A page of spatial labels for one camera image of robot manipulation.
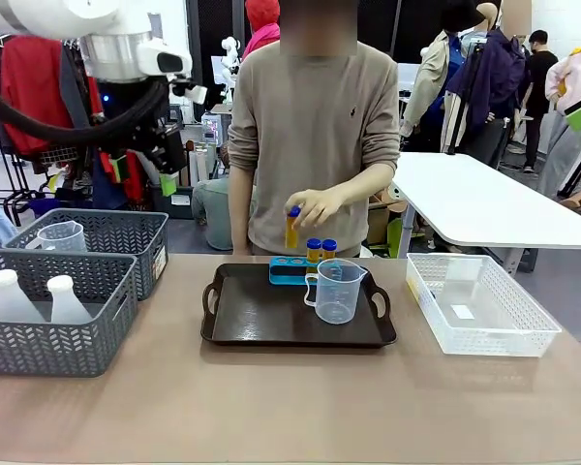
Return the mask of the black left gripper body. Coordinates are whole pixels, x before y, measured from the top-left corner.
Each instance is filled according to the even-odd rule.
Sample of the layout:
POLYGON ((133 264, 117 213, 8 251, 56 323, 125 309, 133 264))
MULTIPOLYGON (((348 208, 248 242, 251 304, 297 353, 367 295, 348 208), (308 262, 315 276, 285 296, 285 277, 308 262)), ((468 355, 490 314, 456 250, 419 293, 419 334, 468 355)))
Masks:
POLYGON ((159 173, 175 174, 187 166, 179 127, 167 126, 162 120, 137 123, 119 142, 119 153, 128 151, 144 155, 159 173))

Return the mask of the person's left hand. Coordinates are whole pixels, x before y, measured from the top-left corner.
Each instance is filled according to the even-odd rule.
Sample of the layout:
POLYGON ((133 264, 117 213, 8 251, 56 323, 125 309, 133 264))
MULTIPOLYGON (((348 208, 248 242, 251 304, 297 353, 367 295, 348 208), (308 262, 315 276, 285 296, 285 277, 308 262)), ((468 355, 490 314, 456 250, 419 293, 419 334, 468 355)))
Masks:
POLYGON ((293 223, 295 229, 318 227, 334 215, 344 201, 337 187, 305 190, 291 195, 285 204, 285 210, 290 213, 294 207, 299 208, 299 214, 293 223))

